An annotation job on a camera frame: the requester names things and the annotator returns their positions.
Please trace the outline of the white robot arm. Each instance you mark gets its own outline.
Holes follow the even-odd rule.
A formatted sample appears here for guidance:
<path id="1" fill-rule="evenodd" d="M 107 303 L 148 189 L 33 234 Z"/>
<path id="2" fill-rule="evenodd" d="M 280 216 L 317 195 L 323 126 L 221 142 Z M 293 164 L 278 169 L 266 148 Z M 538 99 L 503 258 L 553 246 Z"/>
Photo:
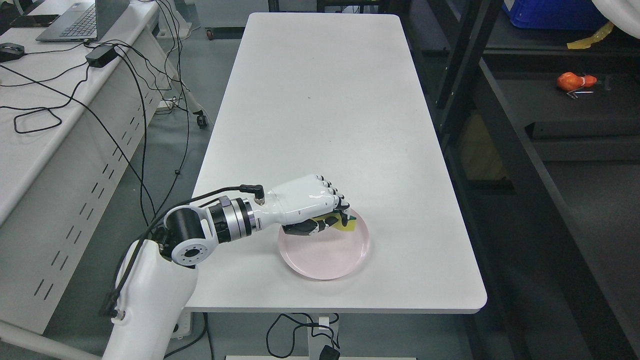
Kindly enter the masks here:
<path id="1" fill-rule="evenodd" d="M 114 287 L 101 310 L 113 328 L 104 360 L 162 360 L 186 303 L 195 291 L 201 264 L 221 243 L 258 229 L 249 199 L 265 202 L 261 185 L 222 187 L 158 214 L 122 257 Z"/>

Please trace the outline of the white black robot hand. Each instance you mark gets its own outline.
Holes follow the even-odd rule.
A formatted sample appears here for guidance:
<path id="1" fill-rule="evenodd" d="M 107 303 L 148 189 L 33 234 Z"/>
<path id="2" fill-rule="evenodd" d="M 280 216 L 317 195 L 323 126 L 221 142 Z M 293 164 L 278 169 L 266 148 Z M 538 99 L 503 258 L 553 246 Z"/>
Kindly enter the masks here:
<path id="1" fill-rule="evenodd" d="M 322 175 L 308 174 L 273 187 L 265 193 L 263 204 L 253 207 L 256 230 L 279 224 L 285 234 L 310 236 L 327 230 L 313 218 L 351 209 L 345 196 Z"/>

